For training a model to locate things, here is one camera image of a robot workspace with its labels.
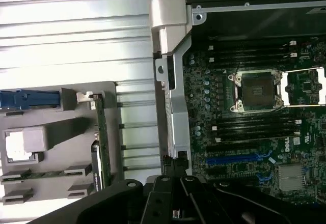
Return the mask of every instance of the metal screw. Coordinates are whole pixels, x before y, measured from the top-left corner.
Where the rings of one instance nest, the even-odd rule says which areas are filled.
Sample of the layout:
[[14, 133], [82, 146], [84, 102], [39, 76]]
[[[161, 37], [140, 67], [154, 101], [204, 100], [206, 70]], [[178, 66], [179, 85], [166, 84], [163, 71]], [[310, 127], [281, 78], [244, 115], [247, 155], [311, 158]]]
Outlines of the metal screw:
[[192, 182], [194, 179], [192, 177], [186, 177], [185, 180], [188, 182]]
[[230, 184], [227, 183], [227, 182], [220, 182], [220, 186], [221, 187], [228, 187], [228, 186], [230, 186]]

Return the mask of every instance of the motherboard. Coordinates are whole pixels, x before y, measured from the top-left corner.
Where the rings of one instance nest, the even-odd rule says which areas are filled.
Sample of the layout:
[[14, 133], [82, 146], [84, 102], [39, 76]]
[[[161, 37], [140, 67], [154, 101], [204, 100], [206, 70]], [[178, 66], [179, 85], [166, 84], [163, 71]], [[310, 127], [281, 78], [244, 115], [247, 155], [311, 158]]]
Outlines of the motherboard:
[[183, 75], [194, 175], [326, 203], [324, 40], [193, 42]]

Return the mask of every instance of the circuit board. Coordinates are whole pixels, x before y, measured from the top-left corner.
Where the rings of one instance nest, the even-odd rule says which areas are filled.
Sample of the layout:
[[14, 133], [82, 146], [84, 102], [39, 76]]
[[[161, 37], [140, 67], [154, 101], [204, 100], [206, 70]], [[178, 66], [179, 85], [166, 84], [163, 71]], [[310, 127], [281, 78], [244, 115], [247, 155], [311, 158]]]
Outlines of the circuit board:
[[[325, 202], [322, 37], [193, 42], [183, 65], [194, 175], [239, 181], [296, 205]], [[275, 71], [289, 71], [291, 106], [274, 101]], [[241, 97], [232, 80], [239, 73]]]

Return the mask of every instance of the cpu socket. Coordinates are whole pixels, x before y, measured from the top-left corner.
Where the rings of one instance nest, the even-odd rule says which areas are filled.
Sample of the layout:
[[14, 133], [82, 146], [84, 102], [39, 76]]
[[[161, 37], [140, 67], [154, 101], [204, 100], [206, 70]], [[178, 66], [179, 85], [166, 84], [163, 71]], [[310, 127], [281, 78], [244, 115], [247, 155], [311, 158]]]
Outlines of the cpu socket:
[[234, 113], [263, 113], [283, 105], [278, 94], [281, 72], [278, 70], [238, 71], [228, 76], [234, 82]]

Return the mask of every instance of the green circuit board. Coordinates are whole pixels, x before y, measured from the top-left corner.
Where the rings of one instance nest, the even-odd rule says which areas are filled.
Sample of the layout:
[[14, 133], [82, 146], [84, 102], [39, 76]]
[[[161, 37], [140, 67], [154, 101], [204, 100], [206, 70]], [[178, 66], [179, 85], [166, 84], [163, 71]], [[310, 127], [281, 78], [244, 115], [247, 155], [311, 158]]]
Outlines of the green circuit board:
[[[230, 43], [193, 45], [183, 57], [193, 174], [239, 181], [296, 205], [324, 203], [326, 107], [273, 109], [270, 75], [256, 71], [300, 70], [288, 73], [289, 102], [317, 105], [317, 68], [326, 65], [326, 42], [297, 37]], [[239, 98], [228, 77], [243, 71], [246, 113], [234, 113]]]

